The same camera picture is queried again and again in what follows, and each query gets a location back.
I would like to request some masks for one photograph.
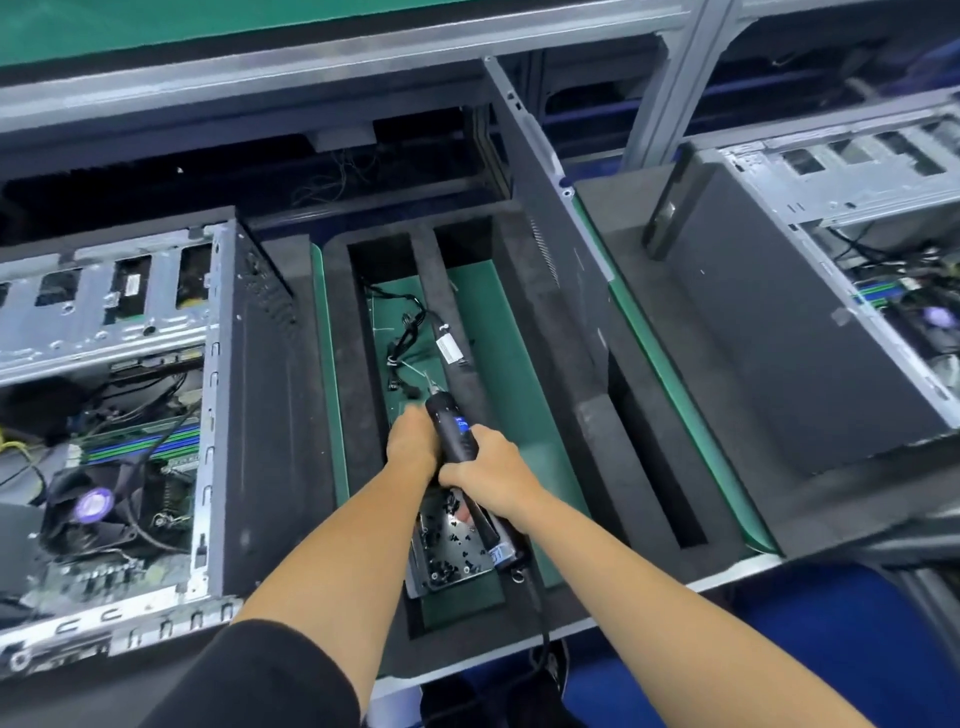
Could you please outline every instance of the blue ram slot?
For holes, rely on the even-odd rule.
[[[191,431],[200,432],[200,426],[188,425],[186,427],[181,427],[180,429],[172,432],[169,435],[169,437],[173,437],[174,435],[179,435],[183,432],[191,432]],[[96,454],[97,452],[105,452],[106,450],[111,450],[115,448],[126,448],[130,445],[139,445],[141,443],[149,446],[156,440],[156,438],[162,437],[162,436],[163,436],[162,433],[158,433],[156,435],[147,435],[146,437],[140,437],[140,438],[137,438],[136,440],[130,440],[129,442],[113,443],[112,445],[106,445],[106,446],[103,446],[102,448],[96,448],[94,450],[91,450],[90,454]]]
[[[199,445],[200,445],[200,435],[197,435],[196,437],[187,437],[182,440],[178,440],[177,442],[165,443],[161,445],[159,448],[156,449],[156,452],[154,453],[154,455],[162,455],[164,452],[170,452],[171,450],[189,448],[192,446],[199,446]],[[87,456],[87,463],[95,463],[95,462],[106,463],[106,462],[109,462],[110,460],[118,460],[124,457],[133,457],[135,455],[138,455],[141,452],[145,452],[148,449],[150,449],[149,444],[140,449],[131,450],[130,452],[124,452],[119,455],[107,455],[106,457],[102,457],[99,459],[97,458],[96,453],[90,453]]]

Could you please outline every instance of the cable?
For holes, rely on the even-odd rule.
[[[135,420],[137,417],[139,417],[141,414],[146,412],[151,407],[157,404],[160,404],[162,401],[167,401],[171,397],[173,397],[177,393],[177,391],[183,386],[183,383],[186,381],[186,377],[187,377],[186,373],[180,375],[180,378],[177,379],[177,381],[175,381],[173,384],[167,387],[167,389],[165,389],[159,395],[154,397],[152,400],[144,402],[143,404],[136,407],[135,409],[132,409],[130,412],[124,415],[120,415],[119,417],[107,418],[106,420],[103,420],[101,423],[99,423],[98,425],[93,427],[93,429],[87,432],[84,437],[92,437],[93,435],[98,434],[101,430],[103,430],[107,426],[121,425],[122,423],[128,423]]]
[[[874,226],[875,222],[876,220],[870,221],[870,223],[867,224],[867,227],[863,229],[863,231],[856,237],[855,240],[851,237],[848,237],[841,231],[836,230],[835,228],[824,227],[824,230],[829,232],[831,235],[833,235],[833,237],[843,240],[845,243],[847,243],[846,250],[844,250],[843,253],[835,257],[833,259],[833,262],[834,263],[837,262],[838,260],[840,260],[840,258],[842,258],[844,255],[847,255],[850,251],[857,251],[872,263],[885,263],[889,261],[891,259],[889,254],[883,251],[879,251],[875,248],[870,248],[860,242],[867,235],[867,233],[870,232],[870,228]],[[873,257],[873,255],[880,255],[882,256],[883,259],[877,260],[876,258]]]
[[[537,677],[537,675],[539,675],[546,667],[547,655],[550,651],[550,625],[546,620],[546,613],[543,610],[543,587],[538,580],[533,578],[529,568],[516,570],[516,573],[523,575],[523,583],[527,586],[527,594],[530,596],[530,603],[533,606],[534,611],[537,613],[537,621],[540,623],[540,637],[542,638],[542,644],[540,646],[540,658],[537,660],[537,664],[529,672],[524,672],[519,677],[516,677],[513,680],[508,680],[503,685],[497,685],[493,686],[492,688],[488,688],[465,703],[455,705],[453,708],[448,708],[444,711],[439,711],[432,716],[421,718],[419,722],[414,723],[412,726],[410,726],[410,728],[429,728],[430,723],[443,720],[444,718],[450,716],[455,716],[456,714],[469,710],[470,708],[476,708],[487,702],[495,694],[509,692],[517,685],[525,683],[527,680],[532,680],[533,678]]]
[[[40,480],[40,495],[43,496],[44,494],[46,494],[47,490],[49,489],[47,478],[43,474],[43,471],[40,469],[40,466],[37,463],[37,461],[31,455],[30,449],[24,443],[21,443],[18,440],[5,440],[3,437],[3,430],[0,430],[0,453],[8,449],[15,449],[17,452],[23,455],[24,459],[27,461],[27,465],[24,466],[24,468],[22,468],[21,470],[11,475],[10,477],[8,477],[2,483],[0,483],[0,486],[6,485],[14,478],[23,474],[24,471],[30,469],[30,470],[33,470],[34,473],[36,473],[36,477],[39,478]]]
[[[200,409],[200,405],[202,401],[203,400],[197,400],[193,404],[191,404],[187,408],[186,412],[180,415],[177,418],[177,421],[174,422],[172,425],[170,425],[170,427],[168,427],[166,431],[156,439],[156,442],[150,445],[150,448],[147,449],[142,455],[140,455],[139,458],[137,458],[136,462],[133,464],[133,467],[128,471],[127,477],[124,478],[123,482],[117,484],[117,487],[116,487],[117,494],[126,493],[127,485],[130,483],[130,480],[133,477],[133,474],[147,467],[147,463],[150,461],[151,456],[164,443],[164,441],[166,441],[168,437],[170,437],[174,432],[176,432],[180,428],[180,426],[187,421],[190,415],[194,414],[198,409]],[[164,544],[162,541],[159,541],[158,539],[154,538],[149,533],[147,533],[146,530],[144,530],[143,526],[141,526],[137,522],[137,520],[133,517],[133,513],[131,513],[131,510],[130,510],[129,497],[124,497],[124,499],[120,501],[120,504],[117,509],[121,511],[121,515],[124,517],[127,523],[131,526],[131,528],[134,531],[136,531],[136,535],[139,536],[144,541],[146,541],[148,544],[156,546],[157,548],[164,551],[170,551],[172,553],[190,553],[189,548],[179,548],[177,546],[170,546],[169,544]]]
[[[440,314],[427,308],[420,299],[411,293],[390,293],[378,285],[367,283],[361,279],[364,287],[371,292],[371,295],[379,299],[403,299],[412,302],[418,309],[415,316],[404,313],[401,323],[403,324],[403,333],[395,342],[387,346],[387,388],[391,391],[400,390],[408,400],[417,400],[420,398],[420,388],[415,387],[402,376],[400,376],[399,366],[403,356],[410,351],[417,339],[420,337],[420,327],[426,321],[427,316],[433,316],[438,324],[440,331],[449,329],[447,323],[441,318]]]
[[[142,391],[145,390],[145,389],[150,389],[151,387],[156,386],[157,384],[159,384],[161,381],[163,381],[163,380],[166,379],[167,377],[168,377],[168,375],[160,376],[160,377],[154,379],[153,381],[147,382],[146,384],[144,384],[144,385],[142,385],[142,386],[134,387],[133,389],[125,389],[125,390],[122,390],[122,391],[120,391],[120,392],[114,392],[112,395],[106,395],[106,396],[104,396],[104,397],[101,397],[101,399],[102,399],[102,400],[112,400],[114,397],[123,397],[124,395],[132,395],[132,394],[134,394],[134,393],[136,393],[136,392],[142,392]]]

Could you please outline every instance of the black foam insert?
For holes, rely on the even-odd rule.
[[[540,257],[525,215],[513,203],[347,233],[324,248],[324,280],[352,492],[382,467],[387,436],[377,362],[358,280],[361,275],[370,282],[378,276],[384,276],[381,280],[408,276],[411,258],[427,304],[442,315],[458,342],[467,339],[462,335],[446,268],[492,260],[595,520],[684,582],[717,573],[743,554],[742,539],[725,506],[719,510],[726,516],[708,515],[706,522],[697,523],[705,543],[690,548],[678,543],[619,415],[593,373],[586,346]],[[391,260],[396,262],[395,275],[384,273]],[[470,359],[468,342],[465,354]],[[465,410],[471,410],[474,421],[492,423],[476,373],[458,366],[448,367],[446,373],[451,391]],[[731,535],[733,540],[726,540]],[[502,579],[501,584],[504,604],[432,630],[424,629],[418,602],[402,595],[382,672],[398,677],[421,675],[535,637],[538,619],[521,593],[523,588],[509,579]],[[548,590],[544,605],[551,629],[587,615],[566,585]]]

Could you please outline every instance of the green surface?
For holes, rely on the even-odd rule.
[[[333,461],[333,485],[337,506],[347,502],[350,488],[347,480],[347,454],[344,452],[344,427],[340,420],[340,398],[337,392],[337,367],[333,357],[333,338],[330,332],[330,308],[326,302],[324,254],[316,245],[310,251],[313,258],[314,296],[317,299],[317,333],[320,338],[321,374],[324,378],[326,420],[330,425],[330,457]]]
[[[473,347],[474,364],[483,380],[497,424],[543,487],[589,516],[584,494],[550,414],[500,278],[490,261],[448,271],[457,304]],[[563,583],[560,572],[536,545],[543,583]]]
[[[757,513],[753,502],[744,490],[736,473],[733,472],[730,463],[727,462],[727,458],[720,449],[720,446],[717,445],[713,434],[710,432],[707,423],[704,421],[693,399],[690,398],[689,393],[686,391],[686,387],[684,387],[680,375],[678,375],[674,369],[670,357],[663,350],[660,340],[650,327],[646,316],[643,315],[643,312],[637,305],[627,284],[620,276],[620,272],[616,269],[616,264],[613,262],[612,257],[607,253],[606,246],[590,222],[586,209],[580,203],[579,199],[574,199],[574,203],[581,218],[587,224],[587,228],[593,237],[593,242],[596,244],[597,249],[603,253],[613,269],[613,280],[610,283],[610,292],[613,300],[616,301],[617,307],[627,320],[627,324],[634,333],[637,342],[646,354],[654,371],[657,373],[657,377],[660,379],[660,383],[663,385],[667,397],[680,414],[691,439],[703,456],[704,462],[707,463],[707,467],[713,474],[713,477],[716,478],[720,492],[723,494],[737,522],[740,524],[747,546],[763,553],[779,553],[773,537]]]
[[[463,0],[0,0],[0,66]]]

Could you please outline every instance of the wire bundle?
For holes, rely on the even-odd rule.
[[[336,162],[340,170],[340,176],[314,175],[305,184],[294,190],[290,198],[290,207],[299,207],[305,203],[320,203],[321,205],[335,203],[347,191],[350,170],[361,182],[370,184],[371,182],[366,175],[379,162],[379,156],[374,155],[370,164],[361,169],[353,159],[353,151],[350,149],[341,150],[339,153],[330,152],[330,156]]]
[[[403,333],[396,341],[387,345],[387,389],[391,392],[400,390],[408,400],[418,400],[422,392],[419,387],[415,387],[410,382],[400,376],[400,364],[403,356],[410,351],[420,337],[420,327],[426,322],[427,316],[433,316],[440,324],[440,330],[449,328],[444,320],[436,311],[427,308],[420,299],[411,293],[390,293],[379,286],[364,282],[364,287],[370,291],[371,295],[378,299],[403,299],[412,302],[418,309],[417,313],[411,316],[404,313],[400,322],[403,324]]]

